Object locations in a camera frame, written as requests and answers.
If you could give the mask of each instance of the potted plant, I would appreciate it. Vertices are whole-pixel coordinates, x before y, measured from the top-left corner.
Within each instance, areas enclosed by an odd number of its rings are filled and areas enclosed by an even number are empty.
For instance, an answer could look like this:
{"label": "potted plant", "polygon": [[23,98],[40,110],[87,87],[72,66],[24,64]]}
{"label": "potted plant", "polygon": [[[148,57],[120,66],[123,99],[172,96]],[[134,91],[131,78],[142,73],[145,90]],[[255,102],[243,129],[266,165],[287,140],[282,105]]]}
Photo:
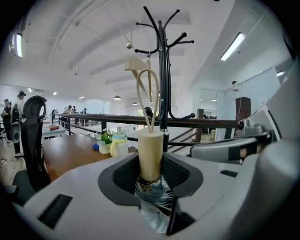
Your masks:
{"label": "potted plant", "polygon": [[97,137],[97,145],[99,146],[99,152],[102,154],[110,153],[111,144],[112,144],[112,133],[104,129],[103,134],[99,134]]}

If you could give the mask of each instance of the bottle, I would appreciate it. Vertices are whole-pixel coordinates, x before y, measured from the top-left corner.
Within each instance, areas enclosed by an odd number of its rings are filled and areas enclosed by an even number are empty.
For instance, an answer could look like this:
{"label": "bottle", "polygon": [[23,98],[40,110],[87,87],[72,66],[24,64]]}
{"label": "bottle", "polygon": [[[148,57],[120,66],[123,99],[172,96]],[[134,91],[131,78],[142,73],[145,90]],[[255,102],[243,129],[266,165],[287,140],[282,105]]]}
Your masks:
{"label": "bottle", "polygon": [[117,127],[117,132],[112,135],[110,153],[112,157],[128,154],[128,141],[126,133],[121,127]]}

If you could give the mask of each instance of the black mesh chair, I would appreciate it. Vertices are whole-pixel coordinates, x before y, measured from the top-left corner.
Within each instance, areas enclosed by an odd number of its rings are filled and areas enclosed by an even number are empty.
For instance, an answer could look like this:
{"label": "black mesh chair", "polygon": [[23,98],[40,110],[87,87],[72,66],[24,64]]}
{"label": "black mesh chair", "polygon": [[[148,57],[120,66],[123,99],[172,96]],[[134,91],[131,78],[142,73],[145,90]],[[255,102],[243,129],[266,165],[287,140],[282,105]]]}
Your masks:
{"label": "black mesh chair", "polygon": [[44,158],[41,154],[43,118],[46,112],[47,100],[40,96],[29,98],[24,104],[23,114],[26,121],[21,129],[23,156],[26,170],[18,171],[13,185],[19,187],[17,199],[25,203],[37,191],[50,183],[47,170],[44,166]]}

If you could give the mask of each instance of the cap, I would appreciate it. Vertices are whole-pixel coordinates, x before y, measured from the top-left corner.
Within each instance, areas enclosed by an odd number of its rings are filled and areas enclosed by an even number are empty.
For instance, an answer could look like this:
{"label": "cap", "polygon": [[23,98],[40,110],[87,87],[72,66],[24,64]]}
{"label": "cap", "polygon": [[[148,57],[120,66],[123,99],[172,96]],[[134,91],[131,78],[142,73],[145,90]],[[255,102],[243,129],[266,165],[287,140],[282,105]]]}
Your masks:
{"label": "cap", "polygon": [[26,93],[23,91],[20,91],[17,97],[20,98],[20,97],[24,97],[24,96],[26,96]]}

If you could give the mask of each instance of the security camera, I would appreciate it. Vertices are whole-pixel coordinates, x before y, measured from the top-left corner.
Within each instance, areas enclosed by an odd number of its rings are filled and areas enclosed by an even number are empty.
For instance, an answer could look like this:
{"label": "security camera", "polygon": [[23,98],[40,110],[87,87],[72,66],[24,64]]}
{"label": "security camera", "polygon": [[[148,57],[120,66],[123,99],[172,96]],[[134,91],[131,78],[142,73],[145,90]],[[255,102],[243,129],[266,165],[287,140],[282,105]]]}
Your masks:
{"label": "security camera", "polygon": [[131,49],[132,47],[133,47],[133,45],[131,43],[126,44],[126,48]]}

